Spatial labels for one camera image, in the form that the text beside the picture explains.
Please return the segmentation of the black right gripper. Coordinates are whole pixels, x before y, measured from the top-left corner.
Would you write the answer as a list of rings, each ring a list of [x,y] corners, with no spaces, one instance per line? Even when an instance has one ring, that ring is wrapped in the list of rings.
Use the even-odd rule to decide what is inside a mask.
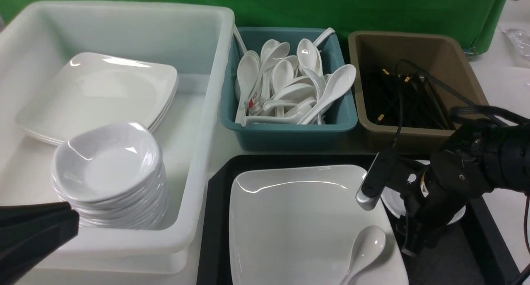
[[[471,169],[469,162],[397,162],[393,188],[405,206],[405,217],[398,224],[405,236],[401,252],[414,257],[425,247],[437,245],[446,226],[471,198]]]

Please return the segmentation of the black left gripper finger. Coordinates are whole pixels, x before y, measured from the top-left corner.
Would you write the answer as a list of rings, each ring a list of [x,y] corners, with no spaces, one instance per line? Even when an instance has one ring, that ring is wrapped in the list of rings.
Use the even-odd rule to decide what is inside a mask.
[[[0,208],[0,283],[13,285],[78,235],[80,216],[68,202]]]

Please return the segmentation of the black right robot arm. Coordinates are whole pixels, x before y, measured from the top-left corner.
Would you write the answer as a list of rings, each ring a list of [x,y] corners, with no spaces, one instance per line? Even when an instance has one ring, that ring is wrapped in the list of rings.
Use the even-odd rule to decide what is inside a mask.
[[[428,165],[399,157],[387,185],[404,201],[401,252],[417,256],[470,200],[497,188],[529,194],[529,126],[462,125]]]

